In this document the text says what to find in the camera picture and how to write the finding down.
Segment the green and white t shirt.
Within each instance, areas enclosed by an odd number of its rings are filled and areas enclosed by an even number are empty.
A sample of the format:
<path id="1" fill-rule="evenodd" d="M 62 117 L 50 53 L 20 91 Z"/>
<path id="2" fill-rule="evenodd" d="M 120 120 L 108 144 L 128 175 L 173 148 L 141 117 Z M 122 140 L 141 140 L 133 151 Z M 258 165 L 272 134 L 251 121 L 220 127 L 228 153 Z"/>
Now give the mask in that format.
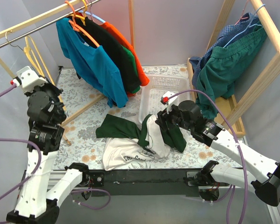
<path id="1" fill-rule="evenodd" d="M 171 149 L 182 153 L 187 143 L 180 128 L 173 126 L 163 131 L 156 121 L 157 117 L 151 114 L 140 125 L 131 119 L 106 115 L 96 129 L 97 138 L 107 139 L 102 159 L 104 170 L 110 171 L 133 161 L 164 159 Z"/>

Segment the blue t shirt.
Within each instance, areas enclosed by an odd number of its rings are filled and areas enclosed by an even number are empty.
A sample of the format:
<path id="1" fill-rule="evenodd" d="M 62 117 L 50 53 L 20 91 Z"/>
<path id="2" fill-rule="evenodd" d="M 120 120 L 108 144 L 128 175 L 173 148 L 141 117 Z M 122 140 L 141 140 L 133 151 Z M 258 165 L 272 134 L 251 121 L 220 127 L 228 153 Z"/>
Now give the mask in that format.
<path id="1" fill-rule="evenodd" d="M 75 31 L 68 18 L 56 22 L 63 55 L 71 60 L 77 74 L 108 98 L 108 105 L 125 107 L 128 96 L 117 66 L 102 46 L 88 45 Z"/>

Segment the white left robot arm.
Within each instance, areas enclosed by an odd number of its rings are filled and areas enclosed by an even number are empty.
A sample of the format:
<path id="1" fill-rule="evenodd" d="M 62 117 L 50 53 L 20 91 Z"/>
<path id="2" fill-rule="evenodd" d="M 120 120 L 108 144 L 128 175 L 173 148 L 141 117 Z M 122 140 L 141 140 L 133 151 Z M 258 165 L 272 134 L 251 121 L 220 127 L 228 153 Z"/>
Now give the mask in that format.
<path id="1" fill-rule="evenodd" d="M 20 198 L 15 209 L 7 214 L 6 221 L 13 224 L 54 224 L 60 206 L 70 192 L 78 185 L 86 186 L 90 181 L 88 166 L 72 163 L 58 183 L 48 190 L 49 177 L 54 160 L 60 147 L 64 128 L 61 123 L 66 115 L 63 103 L 59 100 L 62 93 L 53 84 L 33 87 L 28 95 L 30 134 L 28 140 L 28 165 Z"/>

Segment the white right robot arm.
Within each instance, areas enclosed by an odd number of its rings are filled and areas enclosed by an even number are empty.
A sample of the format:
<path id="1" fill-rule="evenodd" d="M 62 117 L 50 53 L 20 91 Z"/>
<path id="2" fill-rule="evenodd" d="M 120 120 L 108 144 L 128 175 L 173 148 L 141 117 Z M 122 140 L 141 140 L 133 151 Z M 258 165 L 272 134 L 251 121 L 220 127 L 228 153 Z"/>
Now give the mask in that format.
<path id="1" fill-rule="evenodd" d="M 221 124 L 202 116 L 198 106 L 191 100 L 175 105 L 167 97 L 161 99 L 166 106 L 158 112 L 156 123 L 163 130 L 179 127 L 192 137 L 242 165 L 242 169 L 230 168 L 217 161 L 209 161 L 189 179 L 194 185 L 212 185 L 216 182 L 247 188 L 264 203 L 280 204 L 280 162 L 267 158 L 234 136 Z"/>

